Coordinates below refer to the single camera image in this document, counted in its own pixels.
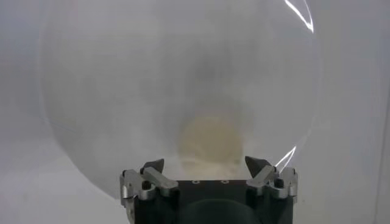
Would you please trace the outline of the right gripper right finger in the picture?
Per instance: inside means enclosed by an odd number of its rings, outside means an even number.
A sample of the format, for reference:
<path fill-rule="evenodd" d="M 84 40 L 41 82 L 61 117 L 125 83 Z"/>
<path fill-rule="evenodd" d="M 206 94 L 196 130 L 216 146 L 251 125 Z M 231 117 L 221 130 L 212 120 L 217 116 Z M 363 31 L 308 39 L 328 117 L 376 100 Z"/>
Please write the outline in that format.
<path fill-rule="evenodd" d="M 245 156 L 245 163 L 252 177 L 246 180 L 246 186 L 255 190 L 257 196 L 268 192 L 278 200 L 297 198 L 298 173 L 295 168 L 286 167 L 279 171 L 269 161 L 251 156 Z"/>

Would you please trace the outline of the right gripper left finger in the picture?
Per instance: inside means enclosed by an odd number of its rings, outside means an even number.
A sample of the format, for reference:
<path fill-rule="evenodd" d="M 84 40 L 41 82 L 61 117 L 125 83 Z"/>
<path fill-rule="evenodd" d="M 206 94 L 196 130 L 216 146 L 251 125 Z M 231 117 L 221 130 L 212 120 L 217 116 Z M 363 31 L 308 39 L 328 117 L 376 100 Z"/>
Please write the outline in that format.
<path fill-rule="evenodd" d="M 165 161 L 149 161 L 140 171 L 123 170 L 119 176 L 121 200 L 138 197 L 140 200 L 152 200 L 159 192 L 163 197 L 170 197 L 179 188 L 179 182 L 163 175 Z"/>

